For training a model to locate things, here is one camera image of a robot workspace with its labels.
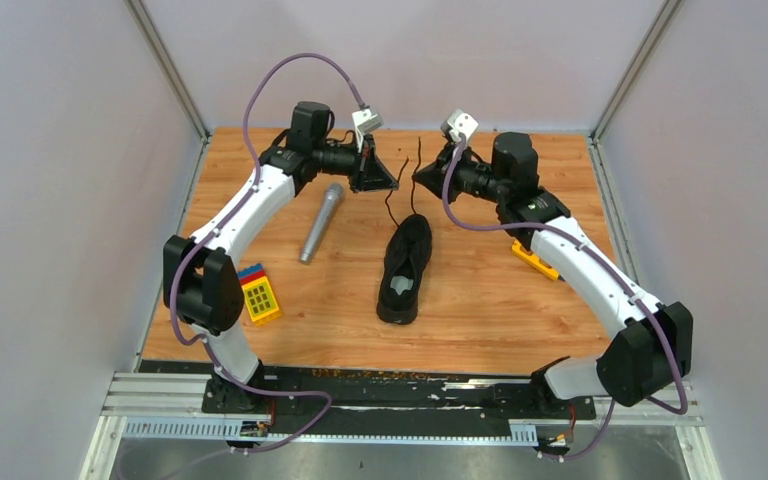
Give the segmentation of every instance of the gray microphone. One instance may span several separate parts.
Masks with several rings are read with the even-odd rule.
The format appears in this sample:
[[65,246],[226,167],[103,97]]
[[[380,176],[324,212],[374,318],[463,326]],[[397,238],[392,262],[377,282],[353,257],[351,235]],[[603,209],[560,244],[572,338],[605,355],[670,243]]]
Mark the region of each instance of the gray microphone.
[[307,240],[305,240],[305,244],[302,247],[302,253],[299,255],[300,262],[307,265],[313,260],[313,254],[319,248],[319,242],[322,241],[322,237],[325,235],[325,229],[328,228],[331,217],[334,216],[334,212],[337,211],[337,205],[342,200],[343,187],[339,183],[329,185],[325,190],[325,198],[322,199],[322,206],[319,207],[316,220],[313,221],[313,226],[310,227],[310,233],[307,235]]

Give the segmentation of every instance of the wooden table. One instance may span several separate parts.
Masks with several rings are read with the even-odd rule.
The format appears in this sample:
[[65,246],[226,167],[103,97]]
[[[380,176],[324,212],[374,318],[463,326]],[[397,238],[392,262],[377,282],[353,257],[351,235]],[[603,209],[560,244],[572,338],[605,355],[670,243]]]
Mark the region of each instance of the wooden table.
[[[258,151],[279,132],[255,129]],[[401,189],[390,199],[393,214],[410,213],[410,173],[422,138],[423,164],[443,145],[439,132],[379,131],[378,154],[396,175],[410,163]],[[494,134],[473,139],[487,161]],[[541,183],[573,212],[606,254],[611,245],[584,137],[534,135],[540,154]],[[208,222],[248,178],[252,161],[238,128],[220,128],[210,145],[183,233]],[[276,215],[252,243],[240,268],[261,262],[284,316],[255,327],[240,320],[252,349],[265,363],[411,369],[432,371],[530,373],[565,355],[600,353],[608,339],[575,292],[553,282],[510,253],[504,232],[471,232],[456,227],[440,200],[417,186],[415,205],[428,217],[433,253],[420,291],[419,316],[408,326],[382,322],[375,314],[383,275],[384,250],[395,230],[384,206],[386,193],[348,193],[310,265],[299,263],[299,249],[316,215],[325,188],[347,186],[343,177],[320,175]],[[475,224],[497,223],[494,205],[461,195],[455,214]],[[169,312],[156,312],[143,358],[207,360],[199,346],[177,343]]]

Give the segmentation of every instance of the white backdrop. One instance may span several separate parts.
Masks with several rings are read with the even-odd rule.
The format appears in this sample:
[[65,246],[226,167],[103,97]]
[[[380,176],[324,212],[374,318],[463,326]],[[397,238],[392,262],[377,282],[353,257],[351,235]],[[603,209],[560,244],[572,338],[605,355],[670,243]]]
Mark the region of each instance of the white backdrop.
[[724,478],[768,478],[768,2],[684,2],[604,146],[641,282],[694,313]]
[[0,2],[0,480],[77,477],[199,147],[124,2]]
[[[661,0],[145,0],[211,128],[238,125],[280,59],[326,54],[388,127],[437,128],[457,107],[482,128],[595,127]],[[282,126],[299,100],[346,125],[334,72],[301,60],[276,75],[253,123]]]

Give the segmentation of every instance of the gray floor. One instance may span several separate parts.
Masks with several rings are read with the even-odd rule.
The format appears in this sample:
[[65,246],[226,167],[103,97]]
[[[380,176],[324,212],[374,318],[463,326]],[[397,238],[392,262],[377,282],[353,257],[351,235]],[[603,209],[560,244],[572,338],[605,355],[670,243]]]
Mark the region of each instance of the gray floor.
[[[576,443],[595,429],[576,428]],[[120,448],[127,480],[159,479],[223,442],[124,439]],[[580,460],[538,460],[530,448],[295,443],[251,457],[222,455],[182,472],[179,480],[209,479],[688,479],[675,430],[611,427],[596,450]],[[115,469],[111,479],[117,479]]]

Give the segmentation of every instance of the sneaker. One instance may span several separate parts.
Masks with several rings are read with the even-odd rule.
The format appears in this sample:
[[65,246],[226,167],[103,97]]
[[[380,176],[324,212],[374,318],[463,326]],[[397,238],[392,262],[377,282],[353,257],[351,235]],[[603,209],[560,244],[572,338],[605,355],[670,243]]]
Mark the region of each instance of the sneaker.
[[419,214],[405,218],[384,255],[384,278],[378,290],[378,318],[407,325],[416,319],[422,272],[431,258],[431,226]]

